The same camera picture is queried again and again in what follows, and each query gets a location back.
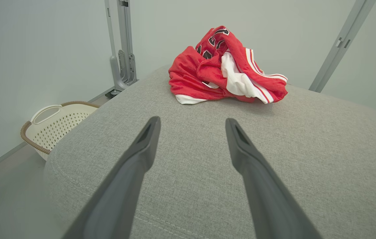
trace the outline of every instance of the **brown basket rim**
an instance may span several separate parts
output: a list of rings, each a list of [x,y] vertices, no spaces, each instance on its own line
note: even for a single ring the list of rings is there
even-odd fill
[[[86,105],[86,106],[91,106],[91,107],[95,107],[95,108],[99,108],[100,106],[99,105],[96,105],[96,104],[92,104],[92,103],[89,103],[89,102],[85,102],[85,101],[70,101],[70,102],[65,102],[65,103],[62,103],[61,106],[65,107],[65,106],[69,106],[69,105],[74,105],[74,104],[79,104],[79,105]],[[50,154],[51,153],[51,150],[49,149],[46,149],[42,146],[39,146],[37,145],[35,142],[33,142],[32,140],[30,140],[29,138],[27,138],[26,136],[26,131],[27,129],[32,125],[32,123],[30,121],[27,121],[22,129],[20,130],[20,136],[21,138],[26,141],[29,145],[31,145],[32,147],[34,147],[35,149],[41,151],[42,153],[46,153],[46,154]]]

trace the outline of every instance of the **gray floor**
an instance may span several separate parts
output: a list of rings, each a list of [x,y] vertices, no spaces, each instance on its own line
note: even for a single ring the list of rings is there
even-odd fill
[[[94,101],[103,105],[106,97]],[[45,160],[26,145],[0,163],[0,238],[56,239],[56,225],[44,195]]]

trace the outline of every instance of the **metal frame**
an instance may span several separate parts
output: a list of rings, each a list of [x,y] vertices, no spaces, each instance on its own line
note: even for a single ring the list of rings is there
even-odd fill
[[[115,85],[115,89],[111,91],[110,94],[112,96],[115,96],[137,81],[135,56],[132,53],[130,3],[129,0],[116,0],[118,4],[118,21],[122,45],[122,49],[119,50],[116,54],[109,0],[104,1],[106,6],[110,43],[112,46],[112,56],[110,57],[110,64]]]
[[[328,56],[322,64],[313,83],[309,87],[310,91],[321,92],[329,78],[334,73],[344,54],[353,42],[353,39],[359,32],[363,22],[371,11],[376,0],[356,0],[341,28],[334,45],[332,46]]]

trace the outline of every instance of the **white wall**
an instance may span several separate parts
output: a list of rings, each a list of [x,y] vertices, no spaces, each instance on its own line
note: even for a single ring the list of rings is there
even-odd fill
[[[137,78],[173,63],[211,28],[226,26],[266,74],[309,88],[354,0],[131,0]]]
[[[40,108],[113,86],[103,0],[0,0],[0,157]]]
[[[376,2],[322,93],[376,109]]]

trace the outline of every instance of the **red and white clothing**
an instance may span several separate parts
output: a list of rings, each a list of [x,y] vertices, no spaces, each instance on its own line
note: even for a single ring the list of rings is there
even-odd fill
[[[224,26],[210,29],[194,49],[187,47],[169,69],[171,92],[181,104],[235,97],[252,103],[282,100],[287,78],[265,75],[254,61],[253,50]]]

